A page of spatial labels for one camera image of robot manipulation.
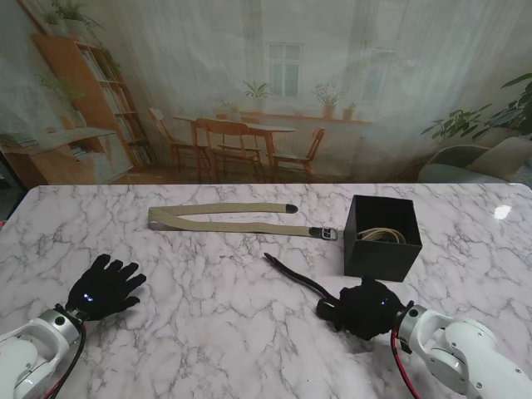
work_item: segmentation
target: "red cable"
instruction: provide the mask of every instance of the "red cable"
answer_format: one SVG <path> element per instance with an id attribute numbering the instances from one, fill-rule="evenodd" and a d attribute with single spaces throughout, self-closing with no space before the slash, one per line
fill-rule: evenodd
<path id="1" fill-rule="evenodd" d="M 390 346 L 392 347 L 393 358 L 396 361 L 397 368 L 399 368 L 399 373 L 401 374 L 402 380 L 405 382 L 406 387 L 408 388 L 408 391 L 410 391 L 410 393 L 412 394 L 412 396 L 415 399 L 421 399 L 421 397 L 419 396 L 419 394 L 416 391 L 416 388 L 414 388 L 414 386 L 412 385 L 412 383 L 410 381 L 410 378 L 408 378 L 408 375 L 406 374 L 405 368 L 402 366 L 402 362 L 401 362 L 401 358 L 399 357 L 399 353 L 397 353 L 396 337 L 397 337 L 397 329 L 398 329 L 398 327 L 399 326 L 396 326 L 393 329 L 392 335 L 390 336 Z"/>
<path id="2" fill-rule="evenodd" d="M 83 327 L 83 329 L 85 330 L 85 333 L 86 333 L 86 326 L 85 324 L 82 324 L 81 325 Z M 65 375 L 63 375 L 61 378 L 59 378 L 59 380 L 57 380 L 56 384 L 52 387 L 52 389 L 50 391 L 48 391 L 48 393 L 42 398 L 42 399 L 48 399 L 51 395 L 53 395 L 53 393 L 56 391 L 57 387 L 59 386 L 59 384 L 61 384 L 61 382 L 65 379 Z"/>
<path id="3" fill-rule="evenodd" d="M 62 379 L 63 379 L 62 377 L 59 378 L 59 380 L 56 382 L 56 385 L 54 385 L 52 389 L 48 391 L 48 393 L 42 399 L 48 399 L 52 395 L 52 393 L 56 390 L 57 386 L 59 385 L 59 382 L 61 382 Z"/>

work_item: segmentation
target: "black gift box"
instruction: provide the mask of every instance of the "black gift box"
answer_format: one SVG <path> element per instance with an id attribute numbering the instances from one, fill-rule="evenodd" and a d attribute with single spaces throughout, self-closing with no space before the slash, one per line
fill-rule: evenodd
<path id="1" fill-rule="evenodd" d="M 376 227 L 401 232 L 406 244 L 358 239 L 358 233 Z M 422 248 L 414 203 L 409 199 L 353 196 L 343 241 L 346 276 L 403 281 Z"/>

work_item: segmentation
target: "belt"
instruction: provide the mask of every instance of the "belt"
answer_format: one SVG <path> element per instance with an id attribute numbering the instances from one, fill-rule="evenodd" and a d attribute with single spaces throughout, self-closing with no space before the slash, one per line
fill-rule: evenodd
<path id="1" fill-rule="evenodd" d="M 336 240 L 337 231 L 330 227 L 284 226 L 269 223 L 196 222 L 183 219 L 187 214 L 225 214 L 241 212 L 274 212 L 295 214 L 298 207 L 292 204 L 202 204 L 157 206 L 148 210 L 148 225 L 152 230 L 219 231 L 225 233 L 266 233 L 297 235 L 316 239 Z"/>

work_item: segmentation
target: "window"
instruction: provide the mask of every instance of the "window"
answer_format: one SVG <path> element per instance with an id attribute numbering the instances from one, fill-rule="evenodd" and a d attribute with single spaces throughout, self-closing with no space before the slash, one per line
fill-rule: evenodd
<path id="1" fill-rule="evenodd" d="M 269 84 L 275 96 L 297 97 L 301 47 L 294 44 L 269 45 Z"/>
<path id="2" fill-rule="evenodd" d="M 382 83 L 387 74 L 388 65 L 393 57 L 393 51 L 385 48 L 372 48 L 370 61 L 366 72 L 362 100 L 375 102 L 381 93 Z"/>

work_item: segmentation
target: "bookshelf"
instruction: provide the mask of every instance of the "bookshelf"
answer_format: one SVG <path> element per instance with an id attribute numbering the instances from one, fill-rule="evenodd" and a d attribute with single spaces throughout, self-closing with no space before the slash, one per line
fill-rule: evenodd
<path id="1" fill-rule="evenodd" d="M 135 102 L 121 74 L 99 47 L 67 37 L 32 36 L 52 70 L 68 78 L 86 96 L 74 105 L 88 126 L 111 129 L 131 164 L 155 163 L 155 153 L 140 123 Z"/>

